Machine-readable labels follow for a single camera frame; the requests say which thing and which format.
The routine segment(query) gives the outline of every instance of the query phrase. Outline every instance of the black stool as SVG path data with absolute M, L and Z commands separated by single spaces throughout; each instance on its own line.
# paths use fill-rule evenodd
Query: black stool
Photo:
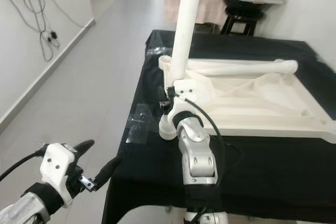
M 236 34 L 243 36 L 253 36 L 254 31 L 257 26 L 257 22 L 261 20 L 264 16 L 262 11 L 255 10 L 253 12 L 246 11 L 243 9 L 235 9 L 235 8 L 226 8 L 225 13 L 227 15 L 225 24 L 223 26 L 220 34 Z M 245 24 L 245 29 L 243 33 L 232 33 L 232 27 L 234 23 L 243 23 Z

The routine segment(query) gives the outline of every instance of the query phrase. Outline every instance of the white vertical pole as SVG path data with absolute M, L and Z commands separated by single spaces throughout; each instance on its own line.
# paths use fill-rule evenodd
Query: white vertical pole
M 175 80 L 184 78 L 199 1 L 200 0 L 181 0 L 180 2 L 171 70 L 167 80 L 168 87 L 172 86 Z

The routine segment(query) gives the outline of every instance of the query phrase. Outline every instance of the baseboard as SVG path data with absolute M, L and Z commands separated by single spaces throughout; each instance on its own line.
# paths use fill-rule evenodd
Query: baseboard
M 77 36 L 69 43 L 69 45 L 61 52 L 60 56 L 46 69 L 42 74 L 28 87 L 28 89 L 21 95 L 21 97 L 13 104 L 13 106 L 0 118 L 0 135 L 9 126 L 16 115 L 21 109 L 30 101 L 37 90 L 43 85 L 43 83 L 49 78 L 49 76 L 55 71 L 55 69 L 61 64 L 61 62 L 68 56 L 75 45 L 81 40 L 81 38 L 90 30 L 90 28 L 96 23 L 93 18 L 87 23 Z

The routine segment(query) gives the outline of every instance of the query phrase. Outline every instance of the black tablecloth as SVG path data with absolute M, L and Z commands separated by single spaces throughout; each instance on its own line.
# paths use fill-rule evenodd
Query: black tablecloth
M 163 85 L 158 58 L 171 55 L 173 40 L 174 32 L 155 30 L 146 43 L 145 62 L 130 111 L 135 121 L 129 120 L 124 130 L 118 151 L 123 161 L 111 179 L 102 223 L 117 223 L 129 210 L 143 205 L 184 207 L 178 140 L 164 141 L 158 133 L 162 114 L 158 94 Z M 195 34 L 190 58 L 295 59 L 299 62 L 296 76 L 336 119 L 336 75 L 317 60 L 305 42 Z M 336 221 L 336 145 L 317 138 L 224 139 L 246 155 L 222 183 L 221 196 L 228 213 Z M 215 156 L 220 149 L 216 144 L 211 141 Z M 225 158 L 229 169 L 239 155 L 227 148 Z

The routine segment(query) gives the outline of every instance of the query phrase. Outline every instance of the white wall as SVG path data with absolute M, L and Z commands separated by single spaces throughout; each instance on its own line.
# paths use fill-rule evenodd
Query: white wall
M 336 4 L 334 0 L 287 0 L 273 6 L 256 36 L 306 41 L 336 70 Z
M 33 23 L 22 0 L 14 0 L 25 17 Z M 86 25 L 93 18 L 89 0 L 56 0 L 78 23 Z M 29 29 L 8 0 L 0 0 L 0 121 L 29 86 L 58 58 L 82 28 L 73 25 L 47 0 L 46 15 L 58 34 L 61 47 L 54 59 L 43 60 L 38 34 Z

